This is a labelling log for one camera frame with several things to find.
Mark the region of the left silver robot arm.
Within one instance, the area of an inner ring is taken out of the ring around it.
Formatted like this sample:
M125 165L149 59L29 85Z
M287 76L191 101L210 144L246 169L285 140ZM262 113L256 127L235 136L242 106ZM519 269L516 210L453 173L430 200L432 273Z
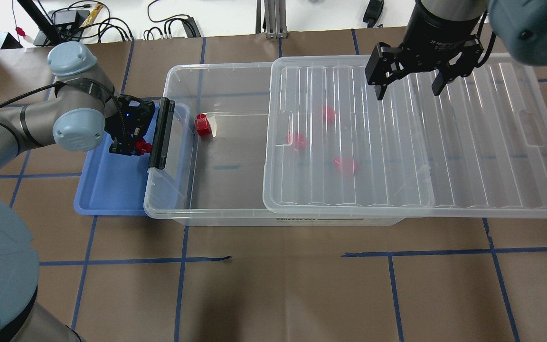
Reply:
M57 144L89 151L106 136L109 151L126 156L151 152L145 134L155 104L122 95L97 58L80 42L65 42L48 53L57 81L54 99L22 107L0 104L0 169L29 150ZM84 338L38 303L39 256L26 223L0 200L0 342L82 342Z

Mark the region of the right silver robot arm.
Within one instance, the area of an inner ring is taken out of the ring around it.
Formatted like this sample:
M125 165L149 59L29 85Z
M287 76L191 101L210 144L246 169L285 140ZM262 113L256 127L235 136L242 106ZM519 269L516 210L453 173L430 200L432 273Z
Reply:
M438 71L440 95L456 78L482 67L496 39L528 66L547 66L547 0L417 0L402 43L380 42L365 67L378 100L405 76Z

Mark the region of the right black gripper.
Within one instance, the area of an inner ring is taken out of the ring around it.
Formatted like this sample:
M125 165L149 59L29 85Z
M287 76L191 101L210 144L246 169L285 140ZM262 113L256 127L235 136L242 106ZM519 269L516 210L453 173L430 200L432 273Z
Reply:
M407 75L438 71L434 96L456 78L484 64L480 40L485 18L483 0L417 0L402 43L380 42L365 67L367 84L383 100L388 85Z

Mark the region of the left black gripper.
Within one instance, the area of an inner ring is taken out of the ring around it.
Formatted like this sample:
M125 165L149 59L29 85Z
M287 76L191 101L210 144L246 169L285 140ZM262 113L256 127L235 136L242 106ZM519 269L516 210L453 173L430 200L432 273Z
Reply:
M140 156L135 141L145 135L155 114L155 103L132 95L120 95L114 100L116 112L108 118L108 134L112 139L109 153Z

